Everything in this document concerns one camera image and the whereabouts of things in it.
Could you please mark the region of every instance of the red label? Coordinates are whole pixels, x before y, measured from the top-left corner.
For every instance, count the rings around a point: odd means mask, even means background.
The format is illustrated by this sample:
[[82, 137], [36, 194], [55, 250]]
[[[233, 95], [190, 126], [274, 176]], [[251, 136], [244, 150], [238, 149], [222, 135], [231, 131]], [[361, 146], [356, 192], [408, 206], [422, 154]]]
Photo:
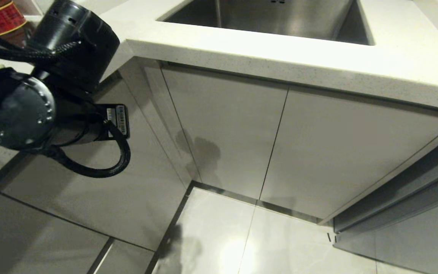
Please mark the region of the red label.
[[26, 23], [13, 2], [0, 7], [0, 35], [18, 29]]

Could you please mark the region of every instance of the black cable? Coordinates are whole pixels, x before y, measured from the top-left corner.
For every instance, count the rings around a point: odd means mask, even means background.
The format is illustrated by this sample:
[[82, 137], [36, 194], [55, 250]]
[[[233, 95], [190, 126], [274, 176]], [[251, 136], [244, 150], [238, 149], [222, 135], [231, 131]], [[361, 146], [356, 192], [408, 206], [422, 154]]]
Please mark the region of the black cable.
[[0, 59], [27, 63], [54, 63], [66, 56], [68, 52], [80, 46], [80, 41], [70, 42], [52, 51], [21, 51], [0, 48]]
[[80, 175], [92, 178], [112, 177], [125, 170], [131, 160], [131, 149], [129, 148], [126, 137], [111, 121], [104, 120], [103, 123], [104, 127], [108, 129], [111, 134], [113, 134], [113, 137], [118, 143], [119, 149], [121, 151], [121, 157], [118, 163], [111, 168], [94, 169], [83, 166], [80, 163], [76, 163], [72, 159], [68, 158], [65, 152], [57, 146], [51, 146], [50, 148], [42, 151], [40, 154], [54, 159], [55, 161], [61, 163], [64, 167]]

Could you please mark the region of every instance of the wall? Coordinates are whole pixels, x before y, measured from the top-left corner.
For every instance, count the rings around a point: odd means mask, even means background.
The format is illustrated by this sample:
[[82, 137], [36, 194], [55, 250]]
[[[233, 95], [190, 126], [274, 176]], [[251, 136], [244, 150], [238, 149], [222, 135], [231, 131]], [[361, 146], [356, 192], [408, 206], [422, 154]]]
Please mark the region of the wall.
[[19, 11], [26, 16], [42, 14], [36, 0], [14, 0], [14, 3], [16, 7], [18, 7]]
[[[48, 8], [52, 5], [54, 0], [35, 0], [42, 12], [46, 12]], [[74, 2], [92, 10], [96, 14], [101, 14], [106, 12], [113, 7], [116, 7], [127, 0], [73, 0]]]

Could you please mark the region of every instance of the cabinet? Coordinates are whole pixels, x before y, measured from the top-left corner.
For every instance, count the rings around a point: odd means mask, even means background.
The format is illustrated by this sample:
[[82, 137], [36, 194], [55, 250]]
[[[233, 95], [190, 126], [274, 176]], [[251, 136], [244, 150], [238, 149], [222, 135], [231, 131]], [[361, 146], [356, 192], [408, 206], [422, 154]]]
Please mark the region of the cabinet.
[[259, 198], [287, 86], [175, 66], [163, 74], [188, 142], [179, 146], [202, 183]]
[[107, 239], [0, 195], [0, 274], [87, 273]]
[[438, 112], [291, 87], [261, 200], [324, 219], [438, 136]]
[[[123, 81], [98, 102], [128, 107], [132, 159], [123, 173], [88, 178], [37, 156], [13, 170], [0, 191], [117, 239], [156, 250], [185, 187]], [[95, 168], [113, 166], [120, 157], [116, 142], [93, 142], [64, 150], [75, 161]]]
[[144, 274], [153, 252], [115, 241], [96, 274]]

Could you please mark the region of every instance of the barcode label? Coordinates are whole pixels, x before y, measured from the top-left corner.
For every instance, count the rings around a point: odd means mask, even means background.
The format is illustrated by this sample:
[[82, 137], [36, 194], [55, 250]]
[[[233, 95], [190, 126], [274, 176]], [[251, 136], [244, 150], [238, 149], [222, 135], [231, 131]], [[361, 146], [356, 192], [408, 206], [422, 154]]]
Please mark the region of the barcode label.
[[[117, 128], [121, 131], [121, 133], [126, 136], [127, 135], [127, 126], [126, 126], [126, 111], [125, 106], [120, 105], [116, 106], [115, 109], [108, 108], [108, 120], [110, 120]], [[109, 138], [112, 138], [113, 135], [111, 132], [108, 132]]]
[[120, 105], [116, 107], [116, 120], [117, 120], [117, 128], [121, 131], [121, 133], [126, 136], [127, 135], [127, 127], [126, 127], [126, 111], [125, 106]]
[[[108, 112], [108, 120], [111, 121], [115, 126], [117, 126], [116, 110], [113, 108], [108, 108], [107, 112]], [[109, 138], [113, 138], [113, 135], [111, 134], [111, 132], [108, 132], [108, 136], [109, 136]]]

